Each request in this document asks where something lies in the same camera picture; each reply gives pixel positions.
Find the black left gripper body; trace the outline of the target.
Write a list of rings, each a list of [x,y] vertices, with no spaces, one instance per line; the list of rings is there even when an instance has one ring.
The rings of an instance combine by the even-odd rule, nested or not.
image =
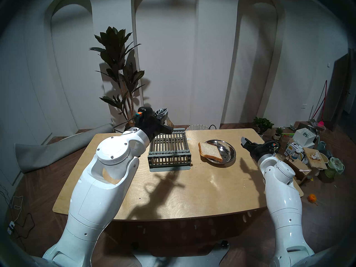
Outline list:
[[[149,106],[139,107],[134,121],[135,127],[142,130],[147,135],[150,142],[159,135],[158,125],[165,124],[165,119],[156,118],[155,111]]]

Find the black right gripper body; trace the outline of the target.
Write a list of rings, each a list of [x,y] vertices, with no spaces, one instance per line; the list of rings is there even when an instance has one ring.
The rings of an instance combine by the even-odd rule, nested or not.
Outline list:
[[[263,161],[266,157],[275,156],[280,149],[280,142],[278,141],[267,141],[263,144],[257,144],[252,142],[252,145],[247,147],[246,150],[250,153],[251,158],[258,163],[260,160]]]

